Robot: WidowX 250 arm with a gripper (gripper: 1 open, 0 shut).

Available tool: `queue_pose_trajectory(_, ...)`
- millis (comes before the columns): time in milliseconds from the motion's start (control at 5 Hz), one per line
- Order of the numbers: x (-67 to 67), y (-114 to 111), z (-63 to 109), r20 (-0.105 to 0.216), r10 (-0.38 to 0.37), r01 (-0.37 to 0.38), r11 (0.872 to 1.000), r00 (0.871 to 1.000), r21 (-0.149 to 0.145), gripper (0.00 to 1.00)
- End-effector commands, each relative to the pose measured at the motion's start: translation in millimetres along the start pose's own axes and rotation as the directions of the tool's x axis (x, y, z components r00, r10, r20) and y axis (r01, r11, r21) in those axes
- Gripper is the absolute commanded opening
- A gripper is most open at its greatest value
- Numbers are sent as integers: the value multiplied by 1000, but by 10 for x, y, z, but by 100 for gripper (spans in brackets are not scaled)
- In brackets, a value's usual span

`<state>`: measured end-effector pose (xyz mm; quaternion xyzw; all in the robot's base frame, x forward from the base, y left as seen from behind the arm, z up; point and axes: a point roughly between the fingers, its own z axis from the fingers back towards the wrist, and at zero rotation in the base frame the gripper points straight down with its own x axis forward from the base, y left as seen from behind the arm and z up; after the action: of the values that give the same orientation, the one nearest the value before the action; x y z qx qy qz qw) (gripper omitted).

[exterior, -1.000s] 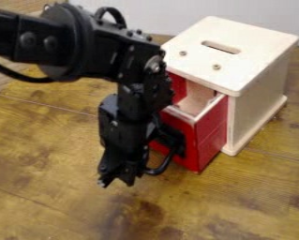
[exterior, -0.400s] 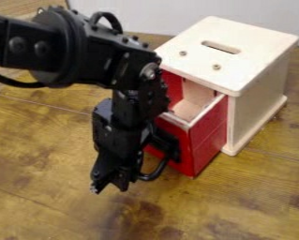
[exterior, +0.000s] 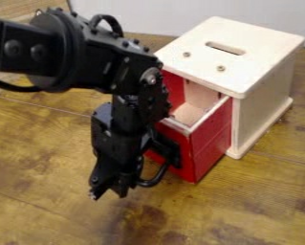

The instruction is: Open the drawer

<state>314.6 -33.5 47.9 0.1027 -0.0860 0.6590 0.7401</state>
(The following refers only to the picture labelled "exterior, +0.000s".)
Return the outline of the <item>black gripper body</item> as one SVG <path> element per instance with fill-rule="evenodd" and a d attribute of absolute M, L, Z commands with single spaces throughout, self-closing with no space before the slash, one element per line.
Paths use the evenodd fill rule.
<path fill-rule="evenodd" d="M 126 166 L 151 147 L 152 131 L 132 102 L 104 103 L 91 117 L 91 142 L 98 162 L 90 180 L 126 181 Z"/>

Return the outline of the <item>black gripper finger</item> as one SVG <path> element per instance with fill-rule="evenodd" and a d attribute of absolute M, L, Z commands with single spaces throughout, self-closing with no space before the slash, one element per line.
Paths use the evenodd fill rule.
<path fill-rule="evenodd" d="M 128 195 L 130 185 L 120 179 L 108 179 L 106 181 L 94 179 L 90 181 L 90 186 L 90 198 L 95 201 L 98 201 L 110 190 L 112 190 L 120 198 Z"/>
<path fill-rule="evenodd" d="M 143 170 L 143 158 L 136 157 L 136 159 L 126 166 L 126 190 L 134 189 L 138 185 L 138 179 L 140 177 Z"/>

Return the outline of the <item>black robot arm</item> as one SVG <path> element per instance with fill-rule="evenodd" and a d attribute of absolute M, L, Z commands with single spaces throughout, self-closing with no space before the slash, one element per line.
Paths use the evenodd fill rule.
<path fill-rule="evenodd" d="M 24 87 L 0 80 L 2 89 L 60 93 L 80 88 L 112 95 L 91 117 L 94 199 L 108 190 L 126 197 L 130 189 L 158 185 L 174 161 L 172 142 L 155 129 L 171 109 L 162 69 L 160 59 L 124 37 L 110 15 L 86 19 L 56 8 L 38 12 L 28 24 L 0 19 L 0 72 L 24 74 L 32 82 Z M 162 151 L 167 163 L 144 180 L 150 149 Z"/>

